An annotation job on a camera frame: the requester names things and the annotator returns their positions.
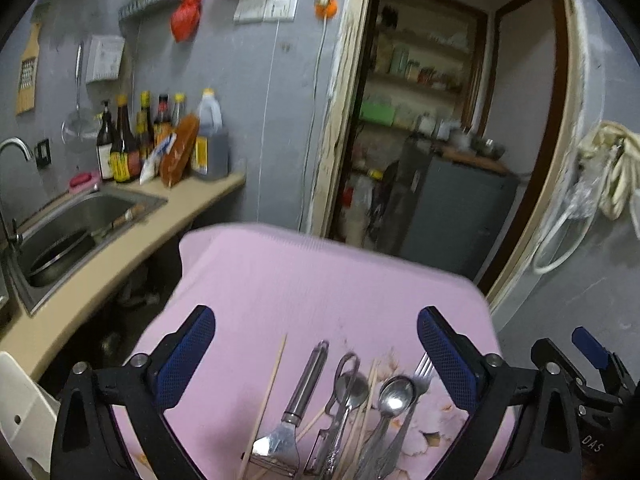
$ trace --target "green container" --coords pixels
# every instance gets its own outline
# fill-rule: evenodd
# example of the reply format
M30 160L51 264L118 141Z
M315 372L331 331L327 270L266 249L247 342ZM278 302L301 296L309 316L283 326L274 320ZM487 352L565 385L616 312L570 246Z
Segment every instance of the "green container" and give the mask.
M391 105L372 103L363 101L360 106L360 118L372 123L386 124L392 126L396 116L396 109Z

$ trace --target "seasoning bag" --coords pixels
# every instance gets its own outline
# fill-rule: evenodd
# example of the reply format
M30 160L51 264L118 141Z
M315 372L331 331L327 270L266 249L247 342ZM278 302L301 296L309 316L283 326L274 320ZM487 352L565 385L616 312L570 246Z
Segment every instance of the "seasoning bag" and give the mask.
M191 158L199 128L199 118L189 114L175 129L174 143L160 162L160 178L165 186L172 187L180 182L182 172Z
M171 15L171 32L175 41L188 40L198 28L201 1L182 0L180 7Z

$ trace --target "fork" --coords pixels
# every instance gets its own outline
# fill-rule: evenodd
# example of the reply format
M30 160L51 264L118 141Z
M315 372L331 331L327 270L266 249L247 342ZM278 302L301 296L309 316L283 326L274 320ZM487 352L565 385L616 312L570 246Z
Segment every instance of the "fork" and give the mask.
M404 422L402 423L400 431L398 431L393 441L391 442L389 447L386 448L386 451L380 457L380 459L378 459L378 463L376 464L376 478L378 478L378 480L386 478L394 471L394 469L396 469L396 464L398 463L398 458L400 458L400 452L402 450L402 444L404 443L404 438L406 437L406 433L409 430L411 419L414 416L415 407L418 404L418 399L429 389L432 376L433 363L431 362L431 359L429 359L429 356L425 353L422 356L418 367L415 369L414 376L412 377L416 389L414 403L409 407L409 411L404 418Z

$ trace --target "screw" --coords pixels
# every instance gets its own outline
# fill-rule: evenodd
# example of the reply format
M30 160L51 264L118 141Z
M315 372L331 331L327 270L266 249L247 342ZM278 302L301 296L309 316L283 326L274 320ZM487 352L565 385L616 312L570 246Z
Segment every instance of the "screw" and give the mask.
M498 354L487 354L484 356L484 360L489 366L493 368L502 366L502 363L504 362Z
M134 368L140 368L141 366L144 366L146 364L146 362L148 361L149 356L146 354L135 354L130 360L129 363L131 364L131 366L133 366Z
M546 371L551 375L558 375L560 373L560 367L553 361L546 364Z
M74 367L72 368L72 370L73 370L73 373L75 373L76 375L81 375L86 371L87 368L88 368L87 363L85 363L84 361L80 361L79 363L74 364Z

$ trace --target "plastic jug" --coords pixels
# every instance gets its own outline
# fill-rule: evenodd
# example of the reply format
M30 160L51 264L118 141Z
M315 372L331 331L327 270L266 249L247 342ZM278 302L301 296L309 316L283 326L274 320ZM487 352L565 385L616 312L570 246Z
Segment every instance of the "plastic jug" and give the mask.
M217 180L229 174L229 134L222 125L222 113L214 91L206 88L198 105L200 129L191 154L193 174L203 180Z

